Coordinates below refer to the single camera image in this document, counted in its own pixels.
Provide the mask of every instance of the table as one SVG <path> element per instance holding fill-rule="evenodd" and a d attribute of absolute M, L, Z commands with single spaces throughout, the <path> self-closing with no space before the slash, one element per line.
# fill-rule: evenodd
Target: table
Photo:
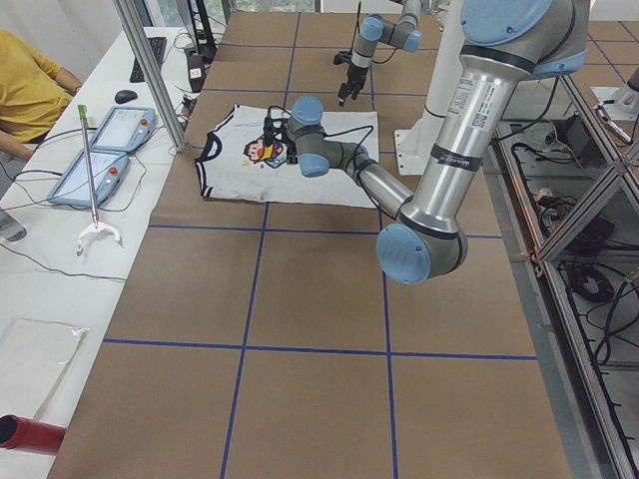
<path fill-rule="evenodd" d="M 439 40 L 422 30 L 347 103 L 378 112 L 396 175 Z M 336 109 L 351 32 L 233 14 L 50 479 L 570 477 L 483 176 L 466 263 L 415 287 L 378 269 L 375 210 L 200 198 L 193 159 L 234 103 Z"/>
<path fill-rule="evenodd" d="M 183 90 L 189 90 L 186 59 L 174 45 L 174 39 L 179 33 L 178 28 L 147 30 L 149 36 L 168 38 L 162 74 L 172 103 L 176 107 L 181 102 Z M 183 43 L 182 37 L 175 42 L 178 46 Z M 127 105 L 153 107 L 154 102 L 147 85 L 128 82 L 132 65 L 133 53 L 126 36 L 122 33 L 50 135 L 79 128 L 78 104 L 87 105 L 89 124 L 97 127 L 109 108 L 114 105 L 115 93 L 121 89 L 135 90 L 139 94 L 137 100 Z M 159 119 L 158 126 L 161 125 L 162 120 Z M 82 138 L 78 133 L 59 137 L 44 143 L 26 165 L 25 170 L 64 172 L 81 149 Z M 31 255 L 49 267 L 69 272 L 126 278 L 173 156 L 171 141 L 166 131 L 161 129 L 138 153 L 138 160 L 132 158 L 129 170 L 116 193 L 102 205 L 106 209 L 119 210 L 131 201 L 131 205 L 121 213 L 102 212 L 100 216 L 103 222 L 120 231 L 124 247 L 117 245 L 112 237 L 104 237 L 92 240 L 88 243 L 85 254 L 77 257 L 76 240 L 79 233 L 91 222 L 90 211 L 52 208 L 47 204 L 10 210 L 11 215 L 27 228 L 28 233 L 21 241 L 5 244 L 16 251 Z M 144 177 L 140 190 L 133 198 L 142 175 Z M 42 174 L 22 175 L 20 180 L 20 184 L 35 200 L 45 199 L 55 184 L 55 179 Z M 31 200 L 25 192 L 13 185 L 0 206 L 11 209 L 29 203 Z M 0 256 L 0 300 L 4 311 L 0 334 L 12 318 L 64 322 L 90 329 L 40 418 L 45 422 L 66 426 L 73 415 L 124 284 L 122 281 L 64 277 L 61 274 L 46 272 L 28 259 L 5 249 L 0 250 Z M 0 451 L 0 477 L 44 478 L 52 462 L 53 458 L 47 456 Z"/>

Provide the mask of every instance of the yellow shirt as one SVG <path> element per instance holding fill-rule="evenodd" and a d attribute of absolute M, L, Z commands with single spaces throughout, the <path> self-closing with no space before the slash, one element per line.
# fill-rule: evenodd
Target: yellow shirt
<path fill-rule="evenodd" d="M 0 130 L 28 143 L 49 130 L 71 102 L 55 82 L 60 65 L 0 29 Z"/>

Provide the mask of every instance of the barcode label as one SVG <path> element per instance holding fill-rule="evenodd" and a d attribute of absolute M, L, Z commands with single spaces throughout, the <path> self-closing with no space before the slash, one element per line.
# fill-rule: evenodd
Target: barcode label
<path fill-rule="evenodd" d="M 486 128 L 486 120 L 488 120 L 488 117 L 477 113 L 472 119 L 472 126 L 475 128 Z"/>

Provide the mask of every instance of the monitor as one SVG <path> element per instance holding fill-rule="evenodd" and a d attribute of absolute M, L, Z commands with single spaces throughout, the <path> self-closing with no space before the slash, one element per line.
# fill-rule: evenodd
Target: monitor
<path fill-rule="evenodd" d="M 195 9 L 192 2 L 193 0 L 176 0 L 176 7 L 195 53 L 201 55 L 205 63 L 212 63 L 218 47 L 211 31 L 205 0 L 195 0 Z"/>

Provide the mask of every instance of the computer mouse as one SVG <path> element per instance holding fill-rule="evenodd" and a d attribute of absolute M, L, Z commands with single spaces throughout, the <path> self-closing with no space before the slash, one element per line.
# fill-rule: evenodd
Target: computer mouse
<path fill-rule="evenodd" d="M 123 103 L 130 102 L 131 100 L 135 100 L 138 98 L 138 94 L 133 90 L 120 90 L 116 93 L 116 103 L 118 105 L 122 105 Z"/>

